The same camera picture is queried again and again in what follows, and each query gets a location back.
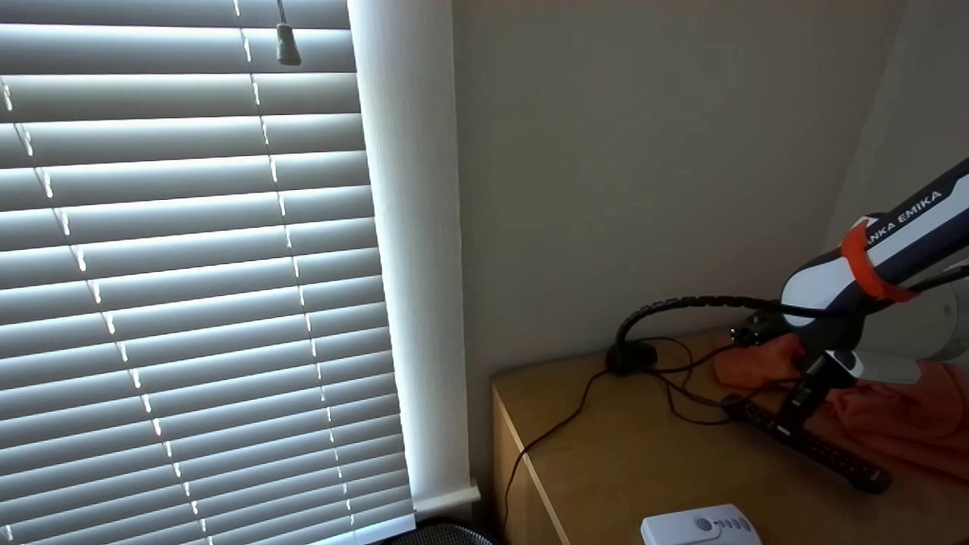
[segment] window blind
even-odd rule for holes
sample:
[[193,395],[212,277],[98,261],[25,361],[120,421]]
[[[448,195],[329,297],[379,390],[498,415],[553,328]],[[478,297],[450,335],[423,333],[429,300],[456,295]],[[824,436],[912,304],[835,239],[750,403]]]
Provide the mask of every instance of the window blind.
[[0,4],[4,542],[409,531],[384,316],[345,0]]

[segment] wooden table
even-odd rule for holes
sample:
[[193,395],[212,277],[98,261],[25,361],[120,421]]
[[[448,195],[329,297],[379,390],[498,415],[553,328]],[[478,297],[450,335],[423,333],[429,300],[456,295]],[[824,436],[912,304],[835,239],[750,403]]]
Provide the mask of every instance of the wooden table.
[[[725,343],[726,335],[703,335],[691,345],[703,355]],[[659,363],[684,363],[684,355],[667,345]],[[493,382],[493,489],[516,545],[638,542],[644,516],[715,504],[737,504],[765,545],[969,545],[966,486],[878,458],[815,415],[812,431],[895,472],[887,493],[859,493],[750,427],[698,427],[671,418],[650,375],[600,380],[587,409],[525,458],[505,506],[505,480],[521,444],[568,415],[600,369],[604,359],[592,355],[525,367]],[[691,387],[725,395],[709,369],[699,369]]]

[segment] window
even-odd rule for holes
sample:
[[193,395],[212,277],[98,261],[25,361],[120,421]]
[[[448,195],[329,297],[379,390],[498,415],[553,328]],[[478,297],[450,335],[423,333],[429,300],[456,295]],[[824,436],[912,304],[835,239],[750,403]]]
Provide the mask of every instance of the window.
[[0,4],[0,539],[412,528],[345,4],[279,10]]

